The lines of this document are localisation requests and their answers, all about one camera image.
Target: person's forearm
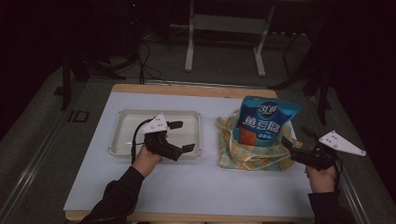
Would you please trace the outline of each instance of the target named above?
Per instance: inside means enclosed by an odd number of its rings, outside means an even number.
[[[316,224],[355,223],[352,214],[340,206],[338,195],[338,192],[308,194]]]
[[[124,223],[134,211],[143,180],[134,167],[129,167],[118,181],[107,185],[103,199],[80,223]]]

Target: cloth bag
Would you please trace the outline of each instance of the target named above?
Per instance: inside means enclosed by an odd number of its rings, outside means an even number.
[[[289,151],[280,143],[282,136],[291,142],[291,127],[284,125],[277,139],[270,147],[254,147],[238,143],[239,130],[236,124],[239,110],[230,117],[216,120],[219,128],[219,166],[230,169],[282,171],[293,165]]]

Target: white tray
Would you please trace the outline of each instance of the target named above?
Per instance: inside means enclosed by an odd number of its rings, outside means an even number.
[[[171,110],[137,110],[125,109],[119,112],[119,121],[113,135],[113,141],[108,148],[109,152],[117,157],[130,158],[132,139],[137,126],[146,119],[153,119],[163,113],[166,121],[172,122],[181,120],[183,127],[168,130],[166,141],[177,147],[195,144],[192,152],[184,153],[180,159],[194,159],[201,154],[201,119],[196,111],[171,111]],[[144,134],[138,132],[136,143],[144,141]]]

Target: dark background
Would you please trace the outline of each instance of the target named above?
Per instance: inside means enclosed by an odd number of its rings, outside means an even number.
[[[111,2],[117,4],[114,6],[116,11],[125,4],[131,4],[131,1]],[[262,15],[255,1],[249,1],[251,6],[244,10],[237,6],[240,4],[238,1],[227,1],[227,7],[224,6],[225,1],[209,2],[203,0],[196,10],[208,13],[216,10],[218,14],[230,16]],[[132,48],[118,46],[116,37],[106,43],[96,37],[106,29],[98,27],[92,19],[100,3],[78,0],[0,1],[0,138],[45,79],[62,65],[62,57],[67,52],[65,43],[70,43],[68,40],[76,48],[98,57],[95,60],[106,60],[109,53],[125,53]],[[331,56],[319,51],[314,58],[321,57],[323,62],[337,61],[332,64],[331,85],[336,88],[389,194],[396,201],[393,174],[396,170],[393,141],[396,137],[396,6],[390,0],[353,0],[351,3],[352,7],[339,15],[332,12],[339,23],[330,30],[329,39],[323,42],[328,45],[334,44],[332,40],[336,41],[338,51]],[[188,24],[189,1],[151,0],[145,1],[141,8],[140,18],[145,25],[164,36],[169,32],[169,23]],[[301,32],[297,21],[302,12],[299,4],[278,7],[271,30],[287,34]],[[309,15],[322,18],[321,15],[326,13],[329,13],[328,8],[316,8]]]

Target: blue package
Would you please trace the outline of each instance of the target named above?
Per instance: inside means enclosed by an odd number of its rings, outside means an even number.
[[[243,145],[270,147],[283,125],[303,108],[276,98],[246,96],[236,125],[238,142]]]

